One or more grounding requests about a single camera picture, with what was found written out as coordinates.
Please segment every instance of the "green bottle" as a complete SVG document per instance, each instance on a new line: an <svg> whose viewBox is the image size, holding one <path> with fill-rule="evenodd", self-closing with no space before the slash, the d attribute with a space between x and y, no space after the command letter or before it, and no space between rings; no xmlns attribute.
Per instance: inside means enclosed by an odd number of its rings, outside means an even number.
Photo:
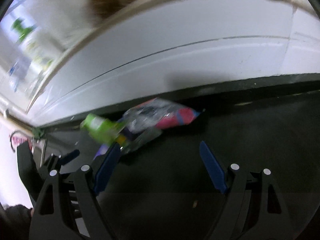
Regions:
<svg viewBox="0 0 320 240"><path fill-rule="evenodd" d="M128 145L127 138L120 134L125 122L112 122L95 114L88 114L80 127L88 130L89 135L99 143L110 146L113 142L117 142L121 147Z"/></svg>

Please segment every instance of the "window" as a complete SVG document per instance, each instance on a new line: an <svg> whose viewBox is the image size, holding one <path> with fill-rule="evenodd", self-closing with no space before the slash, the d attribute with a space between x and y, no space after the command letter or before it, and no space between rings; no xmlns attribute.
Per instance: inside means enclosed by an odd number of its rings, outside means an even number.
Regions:
<svg viewBox="0 0 320 240"><path fill-rule="evenodd" d="M13 22L22 18L24 26L35 26L35 20L28 14L23 3L26 0L14 0L0 22L0 27L13 43L17 43L19 35L11 29Z"/></svg>

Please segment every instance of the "plastic bag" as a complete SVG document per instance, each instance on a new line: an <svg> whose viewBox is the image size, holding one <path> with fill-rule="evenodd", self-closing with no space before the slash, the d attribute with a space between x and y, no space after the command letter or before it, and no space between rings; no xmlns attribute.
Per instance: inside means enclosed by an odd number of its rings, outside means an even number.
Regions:
<svg viewBox="0 0 320 240"><path fill-rule="evenodd" d="M130 108L123 115L127 128L132 133L140 133L149 127L167 129L190 124L199 115L190 107L172 101L154 98Z"/></svg>

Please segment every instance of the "green object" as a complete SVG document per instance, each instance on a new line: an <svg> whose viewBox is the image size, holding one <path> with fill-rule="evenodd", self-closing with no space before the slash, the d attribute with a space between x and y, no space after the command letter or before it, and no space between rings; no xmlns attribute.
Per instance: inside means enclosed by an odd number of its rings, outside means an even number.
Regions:
<svg viewBox="0 0 320 240"><path fill-rule="evenodd" d="M13 22L13 24L11 26L11 28L13 30L16 30L17 33L20 35L19 36L20 43L23 42L23 40L29 35L29 33L33 32L33 30L34 30L34 28L31 26L24 28L22 26L22 22L23 22L23 19L18 18Z"/></svg>
<svg viewBox="0 0 320 240"><path fill-rule="evenodd" d="M116 141L123 147L128 144L126 137L119 134L125 127L124 122L112 122L95 114L88 114L80 127L88 130L89 135L99 143L110 146Z"/></svg>
<svg viewBox="0 0 320 240"><path fill-rule="evenodd" d="M32 128L33 137L37 140L41 139L44 135L44 129L42 128Z"/></svg>

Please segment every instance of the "blue object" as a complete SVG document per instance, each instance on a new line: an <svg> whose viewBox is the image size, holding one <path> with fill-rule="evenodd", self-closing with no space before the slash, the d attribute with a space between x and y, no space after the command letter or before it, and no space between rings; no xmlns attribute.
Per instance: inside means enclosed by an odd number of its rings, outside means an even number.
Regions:
<svg viewBox="0 0 320 240"><path fill-rule="evenodd" d="M108 149L109 149L109 146L108 146L108 145L102 144L101 147L100 147L100 149L97 151L97 153L96 153L96 155L94 156L93 159L95 159L96 157L98 157L98 156L100 156L100 155L106 154L107 151L108 151Z"/></svg>
<svg viewBox="0 0 320 240"><path fill-rule="evenodd" d="M204 166L206 167L207 172L209 173L210 179L214 187L217 190L219 190L222 194L225 194L228 190L228 187L225 181L225 173L221 168L219 162L214 157L213 153L204 141L200 143L199 150Z"/></svg>
<svg viewBox="0 0 320 240"><path fill-rule="evenodd" d="M94 177L94 186L92 190L95 195L98 195L106 188L111 174L121 157L120 145L115 143L111 148L109 148L109 152L107 154L107 157Z"/></svg>
<svg viewBox="0 0 320 240"><path fill-rule="evenodd" d="M77 158L80 155L80 151L79 150L74 150L71 153L68 153L67 155L64 155L63 157L61 157L58 161L58 163L60 165L66 165L67 163L71 162L72 160L74 160L75 158Z"/></svg>

